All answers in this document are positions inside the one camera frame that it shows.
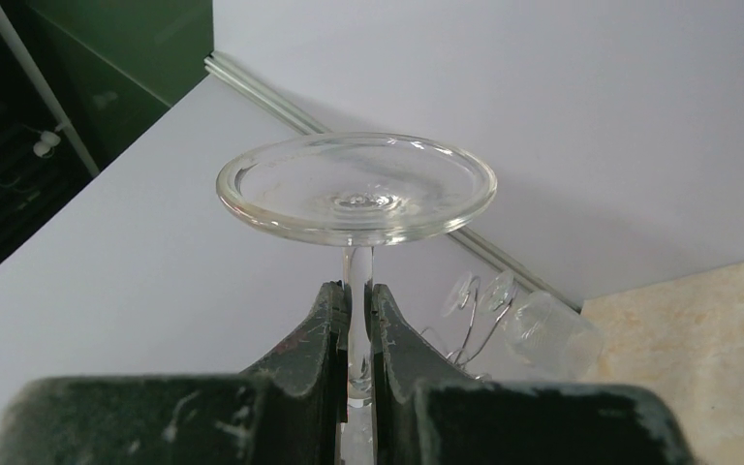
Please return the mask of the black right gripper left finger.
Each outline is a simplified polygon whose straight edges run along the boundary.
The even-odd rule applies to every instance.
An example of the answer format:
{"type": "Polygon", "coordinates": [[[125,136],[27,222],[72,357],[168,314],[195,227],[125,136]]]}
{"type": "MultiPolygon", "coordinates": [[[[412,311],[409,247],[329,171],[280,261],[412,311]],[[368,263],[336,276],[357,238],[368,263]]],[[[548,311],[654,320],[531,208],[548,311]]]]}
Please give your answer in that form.
{"type": "Polygon", "coordinates": [[[241,372],[33,381],[0,418],[0,464],[336,464],[348,322],[327,282],[241,372]]]}

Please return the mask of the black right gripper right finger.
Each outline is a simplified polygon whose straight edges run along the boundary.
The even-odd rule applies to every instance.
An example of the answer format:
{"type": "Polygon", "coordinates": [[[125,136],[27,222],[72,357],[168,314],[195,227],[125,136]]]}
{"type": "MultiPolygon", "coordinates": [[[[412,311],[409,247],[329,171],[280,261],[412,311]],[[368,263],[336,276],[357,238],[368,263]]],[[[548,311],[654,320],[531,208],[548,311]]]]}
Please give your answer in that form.
{"type": "Polygon", "coordinates": [[[430,346],[385,285],[366,293],[378,464],[692,464],[664,401],[630,385],[480,381],[430,346]]]}

